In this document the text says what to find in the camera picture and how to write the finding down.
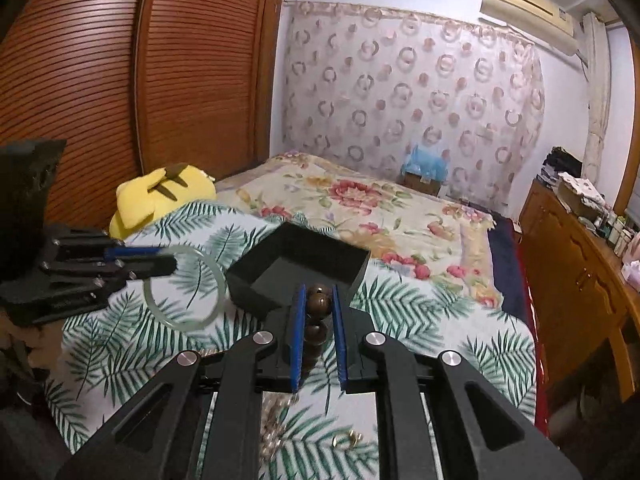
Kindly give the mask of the floral bed cover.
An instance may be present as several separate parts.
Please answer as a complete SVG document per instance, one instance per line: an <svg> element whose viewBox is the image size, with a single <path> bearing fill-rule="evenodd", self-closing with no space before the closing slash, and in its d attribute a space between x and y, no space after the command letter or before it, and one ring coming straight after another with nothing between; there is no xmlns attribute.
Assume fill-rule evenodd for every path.
<svg viewBox="0 0 640 480"><path fill-rule="evenodd" d="M399 274L433 281L498 309L487 212L289 152L216 185L221 203L291 220L370 252Z"/></svg>

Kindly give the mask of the cream bundled window curtain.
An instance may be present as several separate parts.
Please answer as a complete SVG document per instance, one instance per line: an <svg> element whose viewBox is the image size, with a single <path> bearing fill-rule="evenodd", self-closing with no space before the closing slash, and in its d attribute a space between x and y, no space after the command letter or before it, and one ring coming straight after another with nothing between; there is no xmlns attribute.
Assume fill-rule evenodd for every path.
<svg viewBox="0 0 640 480"><path fill-rule="evenodd" d="M597 14L585 14L582 26L586 40L589 93L588 134L582 160L582 176L597 185L611 104L611 49L605 24Z"/></svg>

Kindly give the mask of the yellow Pikachu plush toy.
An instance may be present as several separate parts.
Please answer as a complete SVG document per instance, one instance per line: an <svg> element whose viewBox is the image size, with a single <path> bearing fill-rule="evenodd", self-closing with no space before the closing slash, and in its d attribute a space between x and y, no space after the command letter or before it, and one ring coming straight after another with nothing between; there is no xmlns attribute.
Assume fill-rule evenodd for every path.
<svg viewBox="0 0 640 480"><path fill-rule="evenodd" d="M117 208L108 232L126 240L185 204L216 196L215 180L201 169L188 164L158 168L118 186Z"/></svg>

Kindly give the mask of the wooden sideboard cabinet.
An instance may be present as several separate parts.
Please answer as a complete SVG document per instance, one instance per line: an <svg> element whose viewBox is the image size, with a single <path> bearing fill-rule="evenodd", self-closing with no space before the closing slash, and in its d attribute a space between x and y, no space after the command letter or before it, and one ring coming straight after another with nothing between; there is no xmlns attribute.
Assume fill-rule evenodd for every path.
<svg viewBox="0 0 640 480"><path fill-rule="evenodd" d="M639 294L622 278L622 262L538 181L520 214L522 256L548 393L610 350L620 398L639 389Z"/></svg>

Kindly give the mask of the stack of folded clothes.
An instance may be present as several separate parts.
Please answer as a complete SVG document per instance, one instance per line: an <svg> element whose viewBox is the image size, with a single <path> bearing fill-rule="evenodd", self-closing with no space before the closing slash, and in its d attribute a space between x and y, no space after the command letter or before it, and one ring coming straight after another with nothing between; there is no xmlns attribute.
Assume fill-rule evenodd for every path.
<svg viewBox="0 0 640 480"><path fill-rule="evenodd" d="M582 162L562 146L554 146L544 159L537 180L546 188L555 188L562 172L579 178L582 174Z"/></svg>

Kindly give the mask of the wall air conditioner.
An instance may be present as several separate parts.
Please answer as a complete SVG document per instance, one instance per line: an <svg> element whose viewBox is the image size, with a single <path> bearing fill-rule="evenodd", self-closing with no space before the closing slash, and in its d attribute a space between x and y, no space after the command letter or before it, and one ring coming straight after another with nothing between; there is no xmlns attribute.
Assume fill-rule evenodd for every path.
<svg viewBox="0 0 640 480"><path fill-rule="evenodd" d="M532 35L567 56L579 49L573 18L550 0L482 0L480 12Z"/></svg>

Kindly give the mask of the circle pattern sheer curtain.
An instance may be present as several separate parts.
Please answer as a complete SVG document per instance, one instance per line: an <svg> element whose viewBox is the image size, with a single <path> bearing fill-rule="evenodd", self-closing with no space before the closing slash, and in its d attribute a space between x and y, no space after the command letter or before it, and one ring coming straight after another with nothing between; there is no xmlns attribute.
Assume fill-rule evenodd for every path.
<svg viewBox="0 0 640 480"><path fill-rule="evenodd" d="M544 121L531 42L433 14L296 1L283 84L289 148L388 180L416 145L449 150L446 190L498 211Z"/></svg>

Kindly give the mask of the black open jewelry box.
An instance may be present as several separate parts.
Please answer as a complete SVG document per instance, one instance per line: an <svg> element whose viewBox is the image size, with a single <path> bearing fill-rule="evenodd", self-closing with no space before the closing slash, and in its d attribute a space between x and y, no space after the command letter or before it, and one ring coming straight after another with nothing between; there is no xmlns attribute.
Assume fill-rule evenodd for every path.
<svg viewBox="0 0 640 480"><path fill-rule="evenodd" d="M226 272L232 302L258 320L289 306L300 285L336 286L346 307L362 283L370 252L285 222Z"/></svg>

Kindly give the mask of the pale green jade bangle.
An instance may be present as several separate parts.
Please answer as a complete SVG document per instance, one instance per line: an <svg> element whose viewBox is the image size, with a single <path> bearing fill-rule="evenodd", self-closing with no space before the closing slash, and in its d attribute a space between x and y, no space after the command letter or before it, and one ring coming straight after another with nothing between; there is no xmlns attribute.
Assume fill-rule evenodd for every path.
<svg viewBox="0 0 640 480"><path fill-rule="evenodd" d="M198 296L205 297L214 292L216 299L204 318L187 318L180 321L166 313L155 301L152 282L146 278L142 285L143 297L154 318L160 324L181 333L197 332L211 326L222 309L224 296L227 293L226 278L216 258L201 249L188 245L158 248L156 254L158 256L178 256L179 263L185 264L185 266L178 266L178 276L172 278L170 282L177 287L179 292L185 292L189 296L186 300L186 310L190 309Z"/></svg>

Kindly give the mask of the brown louvered wardrobe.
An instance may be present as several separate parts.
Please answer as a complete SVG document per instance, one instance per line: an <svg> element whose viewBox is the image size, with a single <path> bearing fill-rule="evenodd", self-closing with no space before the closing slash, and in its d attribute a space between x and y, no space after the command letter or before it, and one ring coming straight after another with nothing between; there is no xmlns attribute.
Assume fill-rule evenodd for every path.
<svg viewBox="0 0 640 480"><path fill-rule="evenodd" d="M62 139L47 217L106 226L116 188L269 154L278 0L1 0L1 139Z"/></svg>

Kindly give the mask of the small gold earring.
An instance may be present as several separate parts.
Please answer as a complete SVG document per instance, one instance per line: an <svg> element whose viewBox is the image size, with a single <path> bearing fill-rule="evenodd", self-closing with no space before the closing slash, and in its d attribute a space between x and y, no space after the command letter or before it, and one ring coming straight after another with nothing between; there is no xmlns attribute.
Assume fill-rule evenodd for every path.
<svg viewBox="0 0 640 480"><path fill-rule="evenodd" d="M353 429L337 431L332 437L331 446L342 451L352 450L360 445L362 439L362 433Z"/></svg>

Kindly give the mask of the pink tissue box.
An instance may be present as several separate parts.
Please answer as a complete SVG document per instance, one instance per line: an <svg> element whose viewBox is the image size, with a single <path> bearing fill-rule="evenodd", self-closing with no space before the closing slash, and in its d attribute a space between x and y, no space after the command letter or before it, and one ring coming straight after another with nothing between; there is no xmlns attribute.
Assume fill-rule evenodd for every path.
<svg viewBox="0 0 640 480"><path fill-rule="evenodd" d="M620 269L624 281L636 292L640 292L640 261L634 260L624 263Z"/></svg>

